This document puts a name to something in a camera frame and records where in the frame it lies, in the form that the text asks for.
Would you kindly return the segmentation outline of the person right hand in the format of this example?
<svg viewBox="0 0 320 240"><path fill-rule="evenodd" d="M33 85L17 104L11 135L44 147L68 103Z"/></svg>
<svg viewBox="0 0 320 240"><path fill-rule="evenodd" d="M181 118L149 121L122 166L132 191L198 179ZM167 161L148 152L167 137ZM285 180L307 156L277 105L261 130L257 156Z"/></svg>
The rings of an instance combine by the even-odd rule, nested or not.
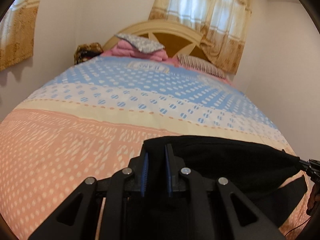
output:
<svg viewBox="0 0 320 240"><path fill-rule="evenodd" d="M308 204L307 204L307 215L311 215L313 207L316 202L319 202L319 184L314 184L309 196Z"/></svg>

